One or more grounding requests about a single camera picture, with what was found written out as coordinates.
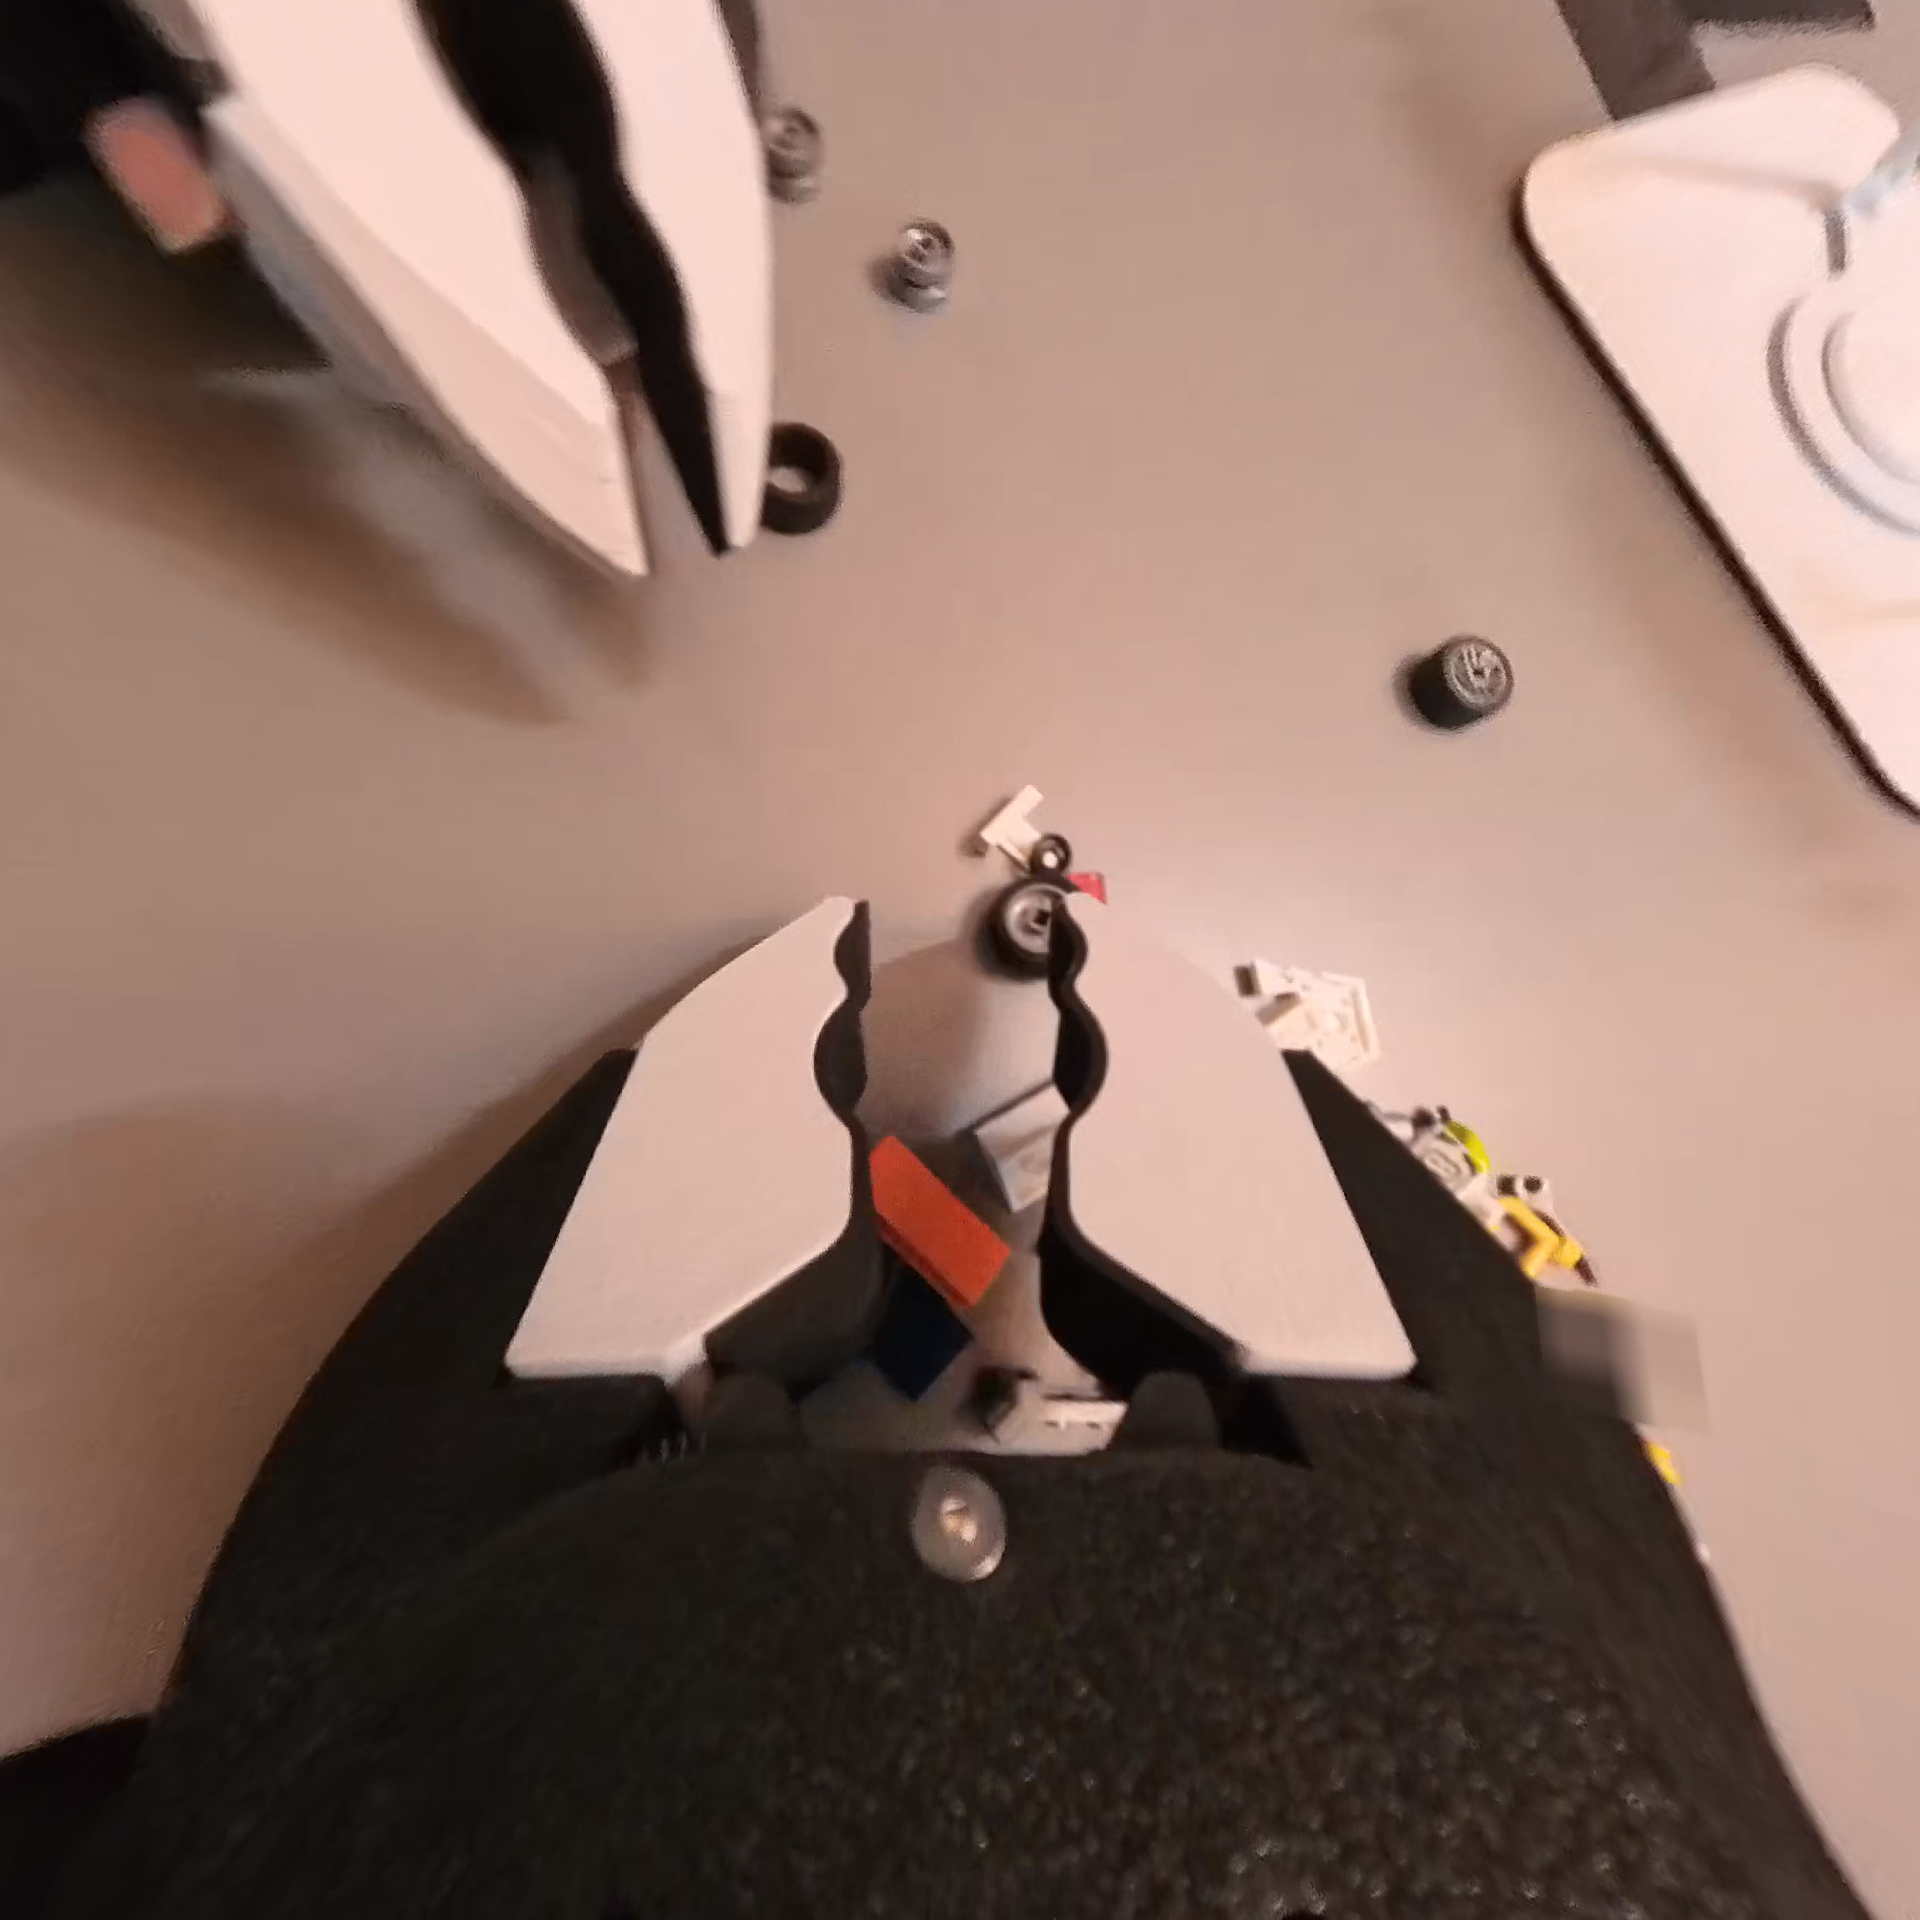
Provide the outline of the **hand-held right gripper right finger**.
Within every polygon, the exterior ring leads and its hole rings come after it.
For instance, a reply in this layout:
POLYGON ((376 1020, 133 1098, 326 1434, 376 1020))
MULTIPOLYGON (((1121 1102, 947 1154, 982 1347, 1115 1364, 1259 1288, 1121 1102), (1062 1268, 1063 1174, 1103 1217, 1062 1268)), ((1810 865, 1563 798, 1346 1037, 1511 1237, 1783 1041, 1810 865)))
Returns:
POLYGON ((1406 1378, 1416 1354, 1287 1057, 1090 897, 1053 923, 1047 1330, 1103 1378, 1406 1378))

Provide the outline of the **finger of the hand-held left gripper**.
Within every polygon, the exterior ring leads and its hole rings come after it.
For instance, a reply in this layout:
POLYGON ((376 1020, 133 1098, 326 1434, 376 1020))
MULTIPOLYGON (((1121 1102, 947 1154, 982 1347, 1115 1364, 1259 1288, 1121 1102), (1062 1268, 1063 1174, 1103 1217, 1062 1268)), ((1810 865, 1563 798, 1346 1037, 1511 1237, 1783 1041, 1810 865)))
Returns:
POLYGON ((722 550, 761 528, 775 401, 775 245, 753 5, 582 2, 615 171, 664 248, 689 333, 722 550))
POLYGON ((650 566, 608 374, 562 317, 513 171, 417 5, 186 5, 221 70, 216 153, 401 365, 440 436, 624 579, 650 566))

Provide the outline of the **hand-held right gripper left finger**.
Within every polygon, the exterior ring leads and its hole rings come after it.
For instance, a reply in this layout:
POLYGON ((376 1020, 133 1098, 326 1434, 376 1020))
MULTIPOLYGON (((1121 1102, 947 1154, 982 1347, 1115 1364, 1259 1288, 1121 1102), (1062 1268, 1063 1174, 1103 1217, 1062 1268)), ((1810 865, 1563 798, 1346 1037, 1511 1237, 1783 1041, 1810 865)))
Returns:
POLYGON ((702 1368, 809 1386, 880 1305, 866 902, 830 897, 640 1041, 513 1332, 518 1378, 702 1368))

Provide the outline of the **black lego wheel grey rim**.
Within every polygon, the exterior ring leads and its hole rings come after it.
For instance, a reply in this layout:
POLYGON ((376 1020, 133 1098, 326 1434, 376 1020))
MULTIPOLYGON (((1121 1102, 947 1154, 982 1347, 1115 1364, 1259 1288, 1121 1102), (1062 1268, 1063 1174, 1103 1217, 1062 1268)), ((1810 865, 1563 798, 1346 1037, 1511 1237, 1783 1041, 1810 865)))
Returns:
POLYGON ((1408 706, 1431 730, 1461 731, 1507 708, 1515 693, 1515 668, 1494 641, 1461 634, 1425 656, 1403 675, 1408 706))
POLYGON ((1073 886, 1062 875, 1007 885, 982 923, 982 950, 997 976, 1043 980, 1050 974, 1055 926, 1073 886))

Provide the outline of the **black lego tire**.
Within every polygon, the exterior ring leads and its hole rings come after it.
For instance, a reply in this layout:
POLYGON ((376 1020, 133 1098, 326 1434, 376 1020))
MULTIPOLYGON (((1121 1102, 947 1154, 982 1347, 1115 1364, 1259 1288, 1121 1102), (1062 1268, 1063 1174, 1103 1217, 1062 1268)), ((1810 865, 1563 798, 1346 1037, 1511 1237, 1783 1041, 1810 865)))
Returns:
POLYGON ((829 526, 843 496, 837 445, 809 422, 781 420, 770 430, 759 526, 770 534, 807 537, 829 526))

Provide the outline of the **pile of lego pieces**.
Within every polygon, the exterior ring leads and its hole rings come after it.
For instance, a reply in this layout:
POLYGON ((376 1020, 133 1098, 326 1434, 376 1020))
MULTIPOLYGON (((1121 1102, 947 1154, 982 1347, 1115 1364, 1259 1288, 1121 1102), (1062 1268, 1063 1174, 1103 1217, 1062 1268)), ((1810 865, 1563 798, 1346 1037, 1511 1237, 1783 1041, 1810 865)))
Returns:
MULTIPOLYGON (((1448 1332, 1455 1356, 1514 1361, 1525 1380, 1569 1406, 1569 1418, 1626 1445, 1624 1406, 1638 1397, 1626 1364, 1643 1340, 1618 1304, 1593 1292, 1584 1253, 1552 1224, 1535 1190, 1489 1186, 1474 1146, 1446 1112, 1394 1115, 1362 1109, 1330 1068, 1302 1052, 1287 1068, 1389 1293, 1418 1308, 1418 1338, 1448 1332)), ((898 1401, 923 1397, 973 1338, 967 1315, 994 1292, 1014 1250, 905 1142, 872 1153, 886 1310, 865 1358, 898 1401)), ((1043 1387, 1008 1361, 982 1361, 970 1380, 967 1425, 1003 1452, 1082 1446, 1104 1406, 1103 1446, 1232 1450, 1295 1462, 1357 1457, 1378 1434, 1408 1434, 1442 1409, 1421 1361, 1403 1384, 1341 1384, 1322 1377, 1255 1377, 1227 1364, 1171 1305, 1095 1266, 1046 1233, 1040 1304, 1056 1312, 1056 1340, 1094 1340, 1095 1398, 1043 1387)))

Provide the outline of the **person's left hand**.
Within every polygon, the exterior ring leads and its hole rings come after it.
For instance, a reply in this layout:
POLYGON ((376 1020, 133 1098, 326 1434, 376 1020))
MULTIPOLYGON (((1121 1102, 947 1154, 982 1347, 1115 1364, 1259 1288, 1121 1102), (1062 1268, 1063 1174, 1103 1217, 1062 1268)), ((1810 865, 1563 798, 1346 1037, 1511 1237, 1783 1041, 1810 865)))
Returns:
POLYGON ((231 212, 209 158, 181 113, 153 93, 131 93, 81 122, 87 160, 158 252, 187 256, 231 230, 231 212))

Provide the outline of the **white stand base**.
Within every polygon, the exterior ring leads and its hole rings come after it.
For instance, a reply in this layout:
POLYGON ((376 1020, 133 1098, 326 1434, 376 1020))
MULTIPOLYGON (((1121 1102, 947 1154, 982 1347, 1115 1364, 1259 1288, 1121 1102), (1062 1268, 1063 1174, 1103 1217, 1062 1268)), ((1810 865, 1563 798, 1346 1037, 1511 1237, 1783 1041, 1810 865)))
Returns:
POLYGON ((1918 802, 1915 194, 1832 277, 1823 216, 1904 131, 1824 65, 1546 148, 1520 229, 1864 765, 1918 802))

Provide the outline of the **black table cover panel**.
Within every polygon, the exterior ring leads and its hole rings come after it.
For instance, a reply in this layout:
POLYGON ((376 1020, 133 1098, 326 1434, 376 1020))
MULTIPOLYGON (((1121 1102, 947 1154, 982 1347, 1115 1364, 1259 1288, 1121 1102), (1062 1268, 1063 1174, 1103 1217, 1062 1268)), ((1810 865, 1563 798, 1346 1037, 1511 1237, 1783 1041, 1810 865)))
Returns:
POLYGON ((1870 32, 1870 2, 1558 2, 1600 105, 1617 122, 1715 88, 1703 32, 1870 32))

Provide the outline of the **metal stand rod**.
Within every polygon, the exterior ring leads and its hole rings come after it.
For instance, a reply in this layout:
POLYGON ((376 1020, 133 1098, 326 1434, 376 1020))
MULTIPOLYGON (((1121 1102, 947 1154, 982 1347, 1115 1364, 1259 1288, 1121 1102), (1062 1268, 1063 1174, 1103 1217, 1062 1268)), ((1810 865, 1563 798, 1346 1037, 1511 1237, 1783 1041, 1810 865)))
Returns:
POLYGON ((1847 186, 1823 216, 1823 248, 1832 277, 1847 274, 1869 248, 1872 229, 1915 194, 1918 122, 1893 140, 1856 184, 1847 186))

